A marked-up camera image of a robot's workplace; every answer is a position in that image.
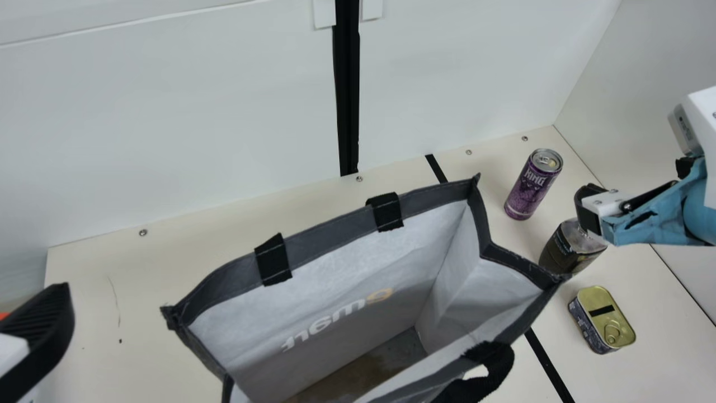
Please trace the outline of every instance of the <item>beige table surface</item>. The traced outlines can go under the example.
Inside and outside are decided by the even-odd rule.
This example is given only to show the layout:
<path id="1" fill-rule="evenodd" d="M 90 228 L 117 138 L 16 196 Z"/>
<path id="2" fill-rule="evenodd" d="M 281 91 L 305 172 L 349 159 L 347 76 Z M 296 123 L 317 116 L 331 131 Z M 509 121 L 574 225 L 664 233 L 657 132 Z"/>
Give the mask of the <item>beige table surface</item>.
<path id="1" fill-rule="evenodd" d="M 535 215 L 518 222 L 504 214 L 503 203 L 536 148 L 559 152 L 564 169 Z M 576 216 L 574 192 L 597 183 L 552 127 L 435 158 L 450 181 L 482 172 L 493 240 L 534 261 L 557 225 Z M 635 344 L 605 356 L 591 352 L 566 305 L 592 285 L 611 292 L 637 334 Z M 560 289 L 533 330 L 576 402 L 716 402 L 716 328 L 649 245 L 609 247 Z"/>
<path id="2" fill-rule="evenodd" d="M 361 182 L 332 179 L 50 249 L 46 283 L 70 283 L 77 325 L 42 390 L 45 401 L 219 403 L 219 380 L 167 330 L 159 307 L 277 232 L 299 232 L 371 196 L 437 183 L 424 158 L 360 175 Z M 514 349 L 513 371 L 489 402 L 557 401 L 524 337 Z"/>

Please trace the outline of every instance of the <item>can lid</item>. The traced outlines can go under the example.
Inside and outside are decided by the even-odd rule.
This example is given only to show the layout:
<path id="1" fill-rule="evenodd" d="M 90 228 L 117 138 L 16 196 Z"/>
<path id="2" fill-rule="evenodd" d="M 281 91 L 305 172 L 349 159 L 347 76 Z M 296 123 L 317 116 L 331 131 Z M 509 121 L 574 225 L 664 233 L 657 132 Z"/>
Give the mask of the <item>can lid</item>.
<path id="1" fill-rule="evenodd" d="M 604 343 L 619 349 L 636 341 L 634 329 L 606 288 L 598 285 L 582 288 L 577 301 Z"/>
<path id="2" fill-rule="evenodd" d="M 542 172 L 559 172 L 562 170 L 562 156 L 557 151 L 540 148 L 532 153 L 532 163 Z"/>

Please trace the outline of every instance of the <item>energy drink can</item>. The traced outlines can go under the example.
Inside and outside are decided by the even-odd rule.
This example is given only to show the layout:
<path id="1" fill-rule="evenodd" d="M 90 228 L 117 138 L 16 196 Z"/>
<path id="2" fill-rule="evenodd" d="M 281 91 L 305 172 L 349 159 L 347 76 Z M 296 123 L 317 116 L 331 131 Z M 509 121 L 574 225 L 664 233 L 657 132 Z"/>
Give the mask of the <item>energy drink can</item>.
<path id="1" fill-rule="evenodd" d="M 562 166 L 562 157 L 556 151 L 547 148 L 535 150 L 527 159 L 522 174 L 505 201 L 505 213 L 519 220 L 532 217 L 562 172 Z"/>
<path id="2" fill-rule="evenodd" d="M 614 352 L 637 339 L 619 306 L 603 287 L 582 288 L 568 308 L 584 340 L 597 354 Z"/>

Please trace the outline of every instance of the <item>tote bag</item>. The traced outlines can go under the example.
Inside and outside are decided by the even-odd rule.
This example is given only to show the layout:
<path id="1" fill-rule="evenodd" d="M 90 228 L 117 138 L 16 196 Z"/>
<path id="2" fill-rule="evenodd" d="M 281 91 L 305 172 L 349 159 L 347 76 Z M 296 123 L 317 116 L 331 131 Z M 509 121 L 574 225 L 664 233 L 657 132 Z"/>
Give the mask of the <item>tote bag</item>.
<path id="1" fill-rule="evenodd" d="M 492 242 L 479 178 L 278 234 L 162 314 L 224 402 L 477 402 L 568 278 Z"/>

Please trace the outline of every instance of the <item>printed logo on bag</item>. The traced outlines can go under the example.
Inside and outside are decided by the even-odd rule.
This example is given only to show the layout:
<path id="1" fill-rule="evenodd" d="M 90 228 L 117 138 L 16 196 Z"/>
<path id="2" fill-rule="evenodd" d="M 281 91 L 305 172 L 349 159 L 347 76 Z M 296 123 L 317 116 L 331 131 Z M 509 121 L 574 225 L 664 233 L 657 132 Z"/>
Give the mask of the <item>printed logo on bag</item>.
<path id="1" fill-rule="evenodd" d="M 289 339 L 286 340 L 286 343 L 283 343 L 281 345 L 281 347 L 283 348 L 281 352 L 285 353 L 295 347 L 296 341 L 307 341 L 311 336 L 314 336 L 317 333 L 325 330 L 328 326 L 330 326 L 332 323 L 336 323 L 341 318 L 345 318 L 353 312 L 358 312 L 359 310 L 365 308 L 366 305 L 385 301 L 386 299 L 390 298 L 391 295 L 393 295 L 392 288 L 383 288 L 382 290 L 378 290 L 373 294 L 368 295 L 366 298 L 353 301 L 346 306 L 338 308 L 338 310 L 333 312 L 333 315 L 319 318 L 317 321 L 313 322 L 308 329 L 302 331 L 295 336 L 289 337 Z"/>

